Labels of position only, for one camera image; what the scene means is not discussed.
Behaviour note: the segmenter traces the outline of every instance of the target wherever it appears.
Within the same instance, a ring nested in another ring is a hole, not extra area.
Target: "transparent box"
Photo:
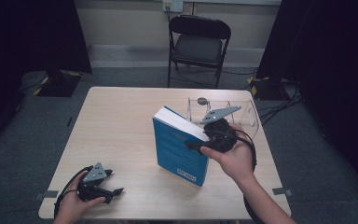
[[[187,105],[187,119],[199,125],[201,128],[205,124],[201,120],[211,111],[215,109],[227,108],[232,106],[240,106],[241,109],[224,118],[228,123],[235,123],[242,127],[243,131],[249,134],[252,138],[255,137],[259,122],[255,105],[253,101],[209,101],[205,98],[188,99]]]

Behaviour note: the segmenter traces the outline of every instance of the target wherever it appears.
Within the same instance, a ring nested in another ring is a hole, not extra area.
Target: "carpeted floor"
[[[254,68],[227,71],[248,75],[223,73],[219,89],[243,90]],[[213,73],[182,74],[196,82],[213,83]],[[43,72],[24,75],[22,88],[43,76]],[[93,75],[80,79],[71,98],[33,96],[37,85],[25,90],[21,110],[0,134],[0,223],[51,222],[38,216],[41,202],[34,196],[48,188],[89,88],[165,88],[166,82],[166,67],[94,68]],[[172,88],[204,86],[173,80]],[[293,86],[287,88],[294,93]],[[255,101],[260,116],[281,103]],[[324,139],[307,107],[302,102],[292,105],[263,127],[283,187],[294,193],[288,197],[292,217],[298,223],[358,223],[358,176]]]

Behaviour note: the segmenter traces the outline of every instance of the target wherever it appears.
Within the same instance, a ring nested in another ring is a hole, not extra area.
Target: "chair backrest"
[[[231,29],[223,21],[190,15],[172,18],[169,29],[170,33],[184,35],[199,35],[225,40],[229,40],[231,37]]]

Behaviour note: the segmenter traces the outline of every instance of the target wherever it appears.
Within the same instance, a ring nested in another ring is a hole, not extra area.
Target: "black curtain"
[[[0,0],[0,114],[22,76],[54,66],[91,74],[73,0]]]
[[[282,0],[257,77],[298,81],[358,173],[358,0]]]

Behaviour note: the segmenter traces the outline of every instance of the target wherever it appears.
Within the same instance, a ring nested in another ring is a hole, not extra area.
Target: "black folding chair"
[[[170,58],[167,86],[170,87],[172,63],[176,70],[178,70],[178,63],[184,63],[216,69],[214,87],[217,89],[231,37],[229,26],[220,20],[181,15],[170,20],[169,32]],[[173,34],[179,34],[176,43]]]

